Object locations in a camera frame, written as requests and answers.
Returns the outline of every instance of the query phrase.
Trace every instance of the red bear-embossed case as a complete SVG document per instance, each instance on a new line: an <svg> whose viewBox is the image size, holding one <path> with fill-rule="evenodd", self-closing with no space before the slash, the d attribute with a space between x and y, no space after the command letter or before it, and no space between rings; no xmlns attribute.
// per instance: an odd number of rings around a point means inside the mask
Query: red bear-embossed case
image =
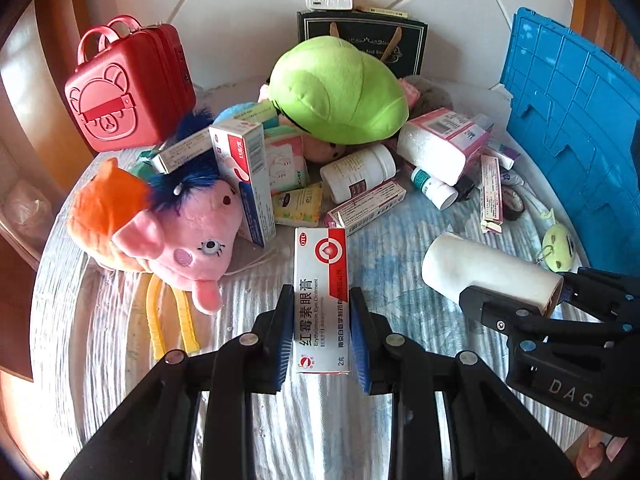
<svg viewBox="0 0 640 480"><path fill-rule="evenodd" d="M111 23L127 23L125 18L139 25L130 16ZM86 61L84 45L91 34L102 34L109 44L101 38L100 52ZM110 27L91 28L78 46L78 67L66 82L65 95L82 134L98 152L162 142L195 105L171 25L137 28L122 39Z"/></svg>

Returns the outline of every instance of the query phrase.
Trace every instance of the dark blue fur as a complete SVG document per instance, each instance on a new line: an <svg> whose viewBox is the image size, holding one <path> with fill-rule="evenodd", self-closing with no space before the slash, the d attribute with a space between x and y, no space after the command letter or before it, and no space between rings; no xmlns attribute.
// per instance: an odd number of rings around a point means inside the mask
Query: dark blue fur
<svg viewBox="0 0 640 480"><path fill-rule="evenodd" d="M186 114L171 141L172 144L186 139L213 123L213 115L206 108L195 114ZM201 153L180 168L169 174L157 174L149 182L151 184L152 209L162 211L174 208L180 212L180 205L190 194L192 189L213 186L220 178L218 162L213 150ZM174 194L174 189L182 184L180 194Z"/></svg>

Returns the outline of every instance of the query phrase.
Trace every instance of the green plush hat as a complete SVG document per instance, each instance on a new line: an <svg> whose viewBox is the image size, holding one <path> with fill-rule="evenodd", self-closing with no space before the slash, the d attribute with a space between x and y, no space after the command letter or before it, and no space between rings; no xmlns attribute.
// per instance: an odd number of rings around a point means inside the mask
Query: green plush hat
<svg viewBox="0 0 640 480"><path fill-rule="evenodd" d="M298 126L336 144L386 139L409 117L391 70L332 36L303 41L284 54L271 73L269 96Z"/></svg>

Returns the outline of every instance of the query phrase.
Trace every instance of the paper tube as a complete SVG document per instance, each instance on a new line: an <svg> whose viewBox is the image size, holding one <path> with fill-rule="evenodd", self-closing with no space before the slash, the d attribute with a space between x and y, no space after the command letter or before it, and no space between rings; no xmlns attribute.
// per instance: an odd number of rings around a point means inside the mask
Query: paper tube
<svg viewBox="0 0 640 480"><path fill-rule="evenodd" d="M422 279L455 303L463 290L477 285L536 306L543 316L551 315L562 291L562 276L451 233L429 247Z"/></svg>

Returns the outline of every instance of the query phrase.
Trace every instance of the blue plastic crate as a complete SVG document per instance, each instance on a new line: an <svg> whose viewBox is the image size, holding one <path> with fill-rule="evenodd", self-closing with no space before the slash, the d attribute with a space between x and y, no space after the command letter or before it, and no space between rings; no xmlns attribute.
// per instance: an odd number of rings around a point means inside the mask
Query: blue plastic crate
<svg viewBox="0 0 640 480"><path fill-rule="evenodd" d="M513 94L507 130L555 190L591 266L639 275L638 79L579 34L521 8L500 81Z"/></svg>

